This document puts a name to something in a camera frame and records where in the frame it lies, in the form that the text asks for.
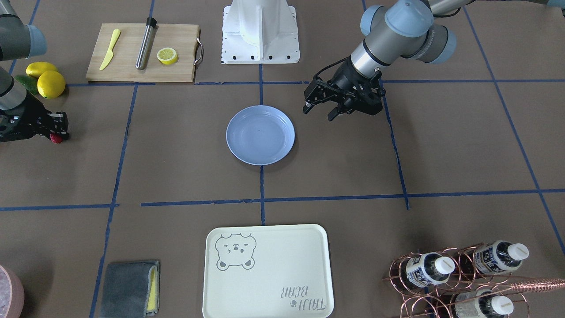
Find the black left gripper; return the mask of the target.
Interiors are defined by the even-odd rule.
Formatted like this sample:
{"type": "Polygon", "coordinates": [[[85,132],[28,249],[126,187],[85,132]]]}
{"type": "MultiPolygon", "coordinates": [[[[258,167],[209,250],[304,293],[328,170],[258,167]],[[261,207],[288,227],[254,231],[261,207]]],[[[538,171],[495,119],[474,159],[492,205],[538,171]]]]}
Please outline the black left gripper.
{"type": "Polygon", "coordinates": [[[328,101],[337,102],[337,106],[328,114],[328,121],[355,111],[371,116],[383,111],[385,89],[380,85],[380,67],[374,69],[374,74],[369,78],[365,78],[357,72],[349,57],[335,62],[337,64],[339,68],[330,81],[313,77],[304,91],[303,114],[308,114],[315,105],[328,101]]]}

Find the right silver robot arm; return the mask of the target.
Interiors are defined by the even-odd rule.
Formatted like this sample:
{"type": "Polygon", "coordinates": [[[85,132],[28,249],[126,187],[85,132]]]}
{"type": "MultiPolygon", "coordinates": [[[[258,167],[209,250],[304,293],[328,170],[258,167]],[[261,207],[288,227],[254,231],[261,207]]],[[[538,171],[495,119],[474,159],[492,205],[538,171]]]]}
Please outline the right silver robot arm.
{"type": "MultiPolygon", "coordinates": [[[[45,54],[44,34],[35,26],[24,24],[8,0],[0,2],[0,58],[19,60],[45,54]]],[[[69,139],[68,117],[64,111],[53,113],[16,81],[6,70],[0,70],[0,140],[25,140],[35,135],[53,143],[69,139]]]]}

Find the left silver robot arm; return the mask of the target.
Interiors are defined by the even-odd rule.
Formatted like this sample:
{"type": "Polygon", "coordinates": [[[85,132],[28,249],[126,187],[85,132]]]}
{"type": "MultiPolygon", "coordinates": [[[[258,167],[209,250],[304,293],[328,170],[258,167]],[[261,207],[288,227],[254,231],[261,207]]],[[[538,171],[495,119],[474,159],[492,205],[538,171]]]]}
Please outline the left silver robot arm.
{"type": "Polygon", "coordinates": [[[435,20],[455,16],[470,3],[398,0],[391,7],[370,6],[360,22],[365,38],[349,56],[335,62],[338,69],[331,79],[313,75],[304,92],[303,113],[308,114],[319,103],[334,102],[329,121],[356,111],[378,114],[383,110],[386,93],[380,84],[383,70],[398,58],[431,64],[446,62],[456,50],[457,38],[435,20]]]}

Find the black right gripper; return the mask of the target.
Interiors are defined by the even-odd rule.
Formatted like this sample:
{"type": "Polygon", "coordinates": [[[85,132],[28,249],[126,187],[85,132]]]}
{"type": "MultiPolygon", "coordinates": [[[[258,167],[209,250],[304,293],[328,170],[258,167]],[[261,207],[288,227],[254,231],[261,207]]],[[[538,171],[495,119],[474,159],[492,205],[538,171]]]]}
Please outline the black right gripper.
{"type": "Polygon", "coordinates": [[[24,140],[35,135],[45,136],[56,133],[69,139],[68,116],[64,111],[51,113],[31,93],[12,110],[1,111],[1,142],[24,140]]]}

